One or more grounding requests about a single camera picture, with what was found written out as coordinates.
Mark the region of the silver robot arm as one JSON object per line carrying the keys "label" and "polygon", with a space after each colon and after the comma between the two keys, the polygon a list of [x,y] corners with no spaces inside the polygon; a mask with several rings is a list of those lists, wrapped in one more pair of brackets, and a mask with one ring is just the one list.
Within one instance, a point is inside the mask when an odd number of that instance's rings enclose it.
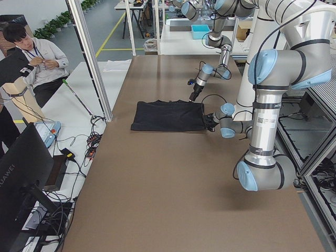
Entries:
{"label": "silver robot arm", "polygon": [[295,167],[275,146],[282,95],[331,78],[330,37],[335,6],[322,1],[217,1],[217,19],[249,16],[257,9],[248,61],[236,104],[204,117],[224,138],[245,133],[249,148],[235,173],[248,191],[280,190],[292,184]]}
{"label": "silver robot arm", "polygon": [[216,1],[214,5],[214,25],[213,29],[205,36],[205,45],[221,50],[218,66],[213,68],[209,64],[204,64],[199,70],[196,79],[190,79],[189,85],[193,85],[193,92],[189,97],[190,102],[194,102],[202,92],[210,76],[218,79],[229,80],[232,76],[228,69],[228,61],[232,52],[232,42],[222,35],[226,18],[234,14],[238,18],[247,18],[251,15],[255,5],[248,1]]}

